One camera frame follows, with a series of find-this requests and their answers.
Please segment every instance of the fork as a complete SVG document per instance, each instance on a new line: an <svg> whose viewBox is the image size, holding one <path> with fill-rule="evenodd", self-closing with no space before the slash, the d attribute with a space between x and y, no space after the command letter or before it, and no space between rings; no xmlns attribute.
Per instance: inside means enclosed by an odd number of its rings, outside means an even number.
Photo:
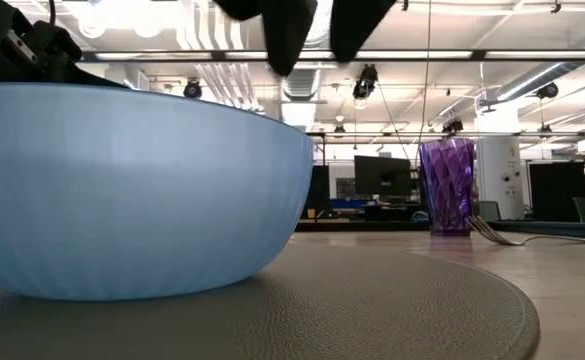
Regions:
<svg viewBox="0 0 585 360"><path fill-rule="evenodd" d="M557 235L534 235L528 238L523 239L523 241L512 241L506 239L505 237L501 236L496 230L494 230L485 220L483 220L480 216L472 216L470 219L467 219L468 225L479 233L485 239L497 243L499 245L507 245L507 246L523 246L525 243L531 240L537 239L556 239L556 240L568 240L568 241L576 241L585 243L585 238L578 238L578 237L571 237L571 236L557 236Z"/></svg>

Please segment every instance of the plastic bowl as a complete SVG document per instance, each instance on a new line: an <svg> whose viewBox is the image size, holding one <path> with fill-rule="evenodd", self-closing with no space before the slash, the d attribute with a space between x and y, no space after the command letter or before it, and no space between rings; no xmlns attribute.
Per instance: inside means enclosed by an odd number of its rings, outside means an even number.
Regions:
<svg viewBox="0 0 585 360"><path fill-rule="evenodd" d="M285 246L311 171L305 134L246 111L0 84L0 288L108 301L239 281Z"/></svg>

